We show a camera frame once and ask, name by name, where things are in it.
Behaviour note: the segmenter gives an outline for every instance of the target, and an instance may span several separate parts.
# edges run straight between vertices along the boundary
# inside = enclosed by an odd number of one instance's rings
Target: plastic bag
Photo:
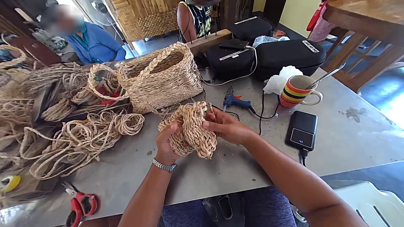
[[[279,72],[279,75],[273,75],[270,79],[265,82],[267,85],[264,87],[265,94],[275,93],[280,95],[282,93],[283,87],[285,87],[286,82],[295,75],[303,75],[302,71],[298,70],[295,66],[283,67]]]
[[[255,38],[255,41],[254,41],[252,47],[256,48],[261,43],[286,41],[286,40],[290,40],[290,39],[287,36],[282,36],[279,39],[275,39],[274,37],[269,37],[269,36],[258,36],[257,38]]]

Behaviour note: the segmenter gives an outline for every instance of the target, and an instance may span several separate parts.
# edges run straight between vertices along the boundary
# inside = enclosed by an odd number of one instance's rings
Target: label
[[[248,51],[248,48],[246,48],[244,50],[237,51],[236,53],[229,54],[228,56],[224,56],[222,58],[219,58],[219,60],[222,61],[224,59],[228,59],[228,58],[233,57],[233,56],[238,57],[238,54],[241,54],[241,53],[246,52],[246,51]]]
[[[243,20],[243,21],[235,22],[234,24],[243,23],[243,22],[246,22],[246,21],[250,21],[250,20],[252,20],[252,19],[255,19],[255,18],[257,18],[257,17],[251,17],[251,18],[245,19],[245,20]]]
[[[304,45],[306,45],[312,52],[314,52],[314,53],[320,52],[320,51],[317,50],[313,45],[311,45],[311,44],[309,43],[309,41],[307,41],[307,40],[302,40],[302,43],[303,43]]]

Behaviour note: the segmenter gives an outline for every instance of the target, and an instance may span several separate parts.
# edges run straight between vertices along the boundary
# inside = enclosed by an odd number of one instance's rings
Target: table
[[[208,79],[208,71],[201,71],[201,74]],[[324,74],[325,71],[319,69],[313,77]],[[257,112],[261,111],[264,84],[250,77],[219,87],[204,86],[206,99],[218,107],[223,106],[230,85],[233,85],[235,95],[242,95],[243,100],[252,102]],[[291,114],[301,110],[319,117],[315,149],[306,160],[307,167],[319,176],[404,160],[404,131],[376,108],[332,77],[322,81],[317,90],[324,95],[321,103],[298,105],[293,109],[279,107],[276,117],[262,121],[262,135],[298,160],[298,150],[285,145],[284,140]],[[203,94],[194,99],[202,101]],[[276,95],[265,95],[264,116],[272,115],[277,102]],[[249,110],[231,106],[228,111],[237,112],[243,123],[258,132],[259,120]],[[112,149],[101,153],[100,162],[91,163],[66,178],[79,190],[99,196],[101,206],[92,219],[123,213],[156,155],[155,138],[160,121],[155,114],[145,114],[139,134],[122,137]],[[199,158],[194,152],[177,163],[165,204],[272,184],[243,146],[221,138],[218,138],[217,150],[211,160]],[[1,210],[0,223],[8,227],[62,225],[69,210],[69,196],[60,188],[47,198]]]
[[[404,58],[404,2],[402,0],[328,0],[323,18],[343,29],[354,31],[355,34],[343,45],[339,53],[325,67],[330,71],[351,57],[358,59],[347,65],[334,77],[355,92],[369,83],[385,70],[404,66],[400,61]],[[364,52],[356,49],[368,37],[376,39]],[[371,54],[381,43],[388,44],[378,56]],[[357,71],[355,67],[362,60],[368,66]]]

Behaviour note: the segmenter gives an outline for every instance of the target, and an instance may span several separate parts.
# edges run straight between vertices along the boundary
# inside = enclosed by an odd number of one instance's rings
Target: wristwatch
[[[155,166],[159,167],[160,169],[167,170],[167,171],[169,171],[169,172],[174,172],[175,167],[177,167],[177,164],[176,164],[176,163],[172,164],[171,166],[161,164],[161,163],[159,163],[159,162],[156,160],[156,158],[153,158],[152,163],[153,163]]]

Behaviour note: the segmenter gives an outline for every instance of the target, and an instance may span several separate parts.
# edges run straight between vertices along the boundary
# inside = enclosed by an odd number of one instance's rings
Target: black tank top
[[[184,4],[187,6],[188,10],[191,12],[192,18],[194,20],[194,28],[196,31],[196,36],[198,38],[210,34],[210,6],[194,6],[187,4],[185,0],[181,0],[178,5]],[[182,42],[186,43],[186,40],[181,36]]]

